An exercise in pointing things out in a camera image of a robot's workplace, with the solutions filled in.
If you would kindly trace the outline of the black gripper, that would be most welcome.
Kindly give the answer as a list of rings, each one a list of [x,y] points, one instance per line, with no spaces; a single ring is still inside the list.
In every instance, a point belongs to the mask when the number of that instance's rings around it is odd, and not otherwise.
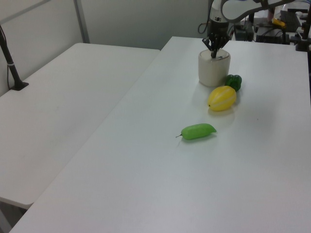
[[[230,40],[227,30],[227,22],[211,22],[209,36],[202,39],[202,42],[211,52],[212,58],[215,58],[219,49],[223,48]]]

